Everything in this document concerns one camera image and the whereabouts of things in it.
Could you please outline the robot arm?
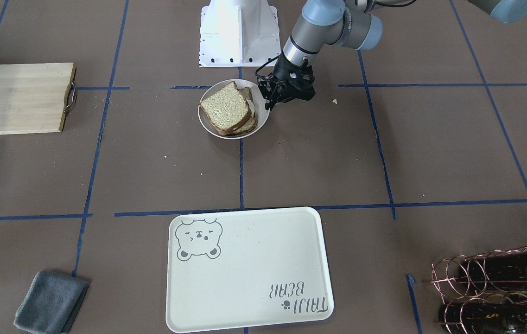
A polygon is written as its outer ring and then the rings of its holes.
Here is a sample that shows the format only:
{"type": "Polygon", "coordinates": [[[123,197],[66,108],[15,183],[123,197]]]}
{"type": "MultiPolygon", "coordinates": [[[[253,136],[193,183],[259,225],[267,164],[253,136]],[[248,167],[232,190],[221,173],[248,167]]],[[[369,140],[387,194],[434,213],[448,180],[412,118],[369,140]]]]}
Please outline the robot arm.
{"type": "Polygon", "coordinates": [[[265,107],[315,95],[312,63],[325,45],[371,50],[382,38],[383,23],[375,7],[403,8],[411,0],[308,0],[268,75],[255,73],[265,107]]]}

